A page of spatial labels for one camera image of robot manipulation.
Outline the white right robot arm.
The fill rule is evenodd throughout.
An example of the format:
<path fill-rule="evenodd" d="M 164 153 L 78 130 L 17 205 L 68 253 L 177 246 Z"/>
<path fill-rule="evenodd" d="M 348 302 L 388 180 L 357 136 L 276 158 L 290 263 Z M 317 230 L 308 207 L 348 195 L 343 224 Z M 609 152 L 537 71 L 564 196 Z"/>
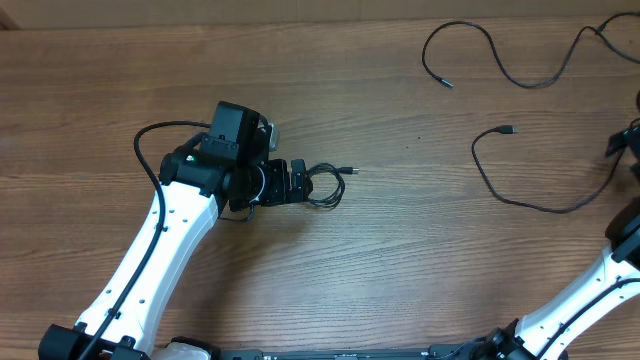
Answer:
<path fill-rule="evenodd" d="M 481 166 L 476 144 L 484 136 L 517 132 L 511 125 L 488 129 L 472 142 L 471 154 L 490 193 L 499 201 L 551 214 L 567 214 L 594 200 L 608 186 L 626 149 L 636 162 L 631 171 L 639 182 L 639 121 L 609 137 L 605 156 L 617 154 L 613 167 L 594 193 L 570 207 L 553 209 L 507 199 L 500 195 Z M 566 348 L 589 327 L 625 301 L 639 295 L 639 197 L 623 208 L 608 225 L 606 246 L 593 265 L 554 299 L 538 310 L 515 320 L 513 330 L 496 329 L 474 359 L 567 359 Z"/>

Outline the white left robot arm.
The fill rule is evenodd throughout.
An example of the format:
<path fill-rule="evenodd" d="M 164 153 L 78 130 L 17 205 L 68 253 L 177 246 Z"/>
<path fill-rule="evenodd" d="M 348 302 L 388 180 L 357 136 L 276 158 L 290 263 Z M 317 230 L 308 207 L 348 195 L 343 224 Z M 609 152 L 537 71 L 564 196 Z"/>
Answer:
<path fill-rule="evenodd" d="M 52 325 L 41 359 L 148 359 L 160 320 L 189 259 L 223 210 L 307 200 L 306 164 L 270 158 L 279 139 L 260 113 L 221 101 L 211 123 L 143 168 L 154 189 L 146 219 L 100 295 L 72 328 Z"/>

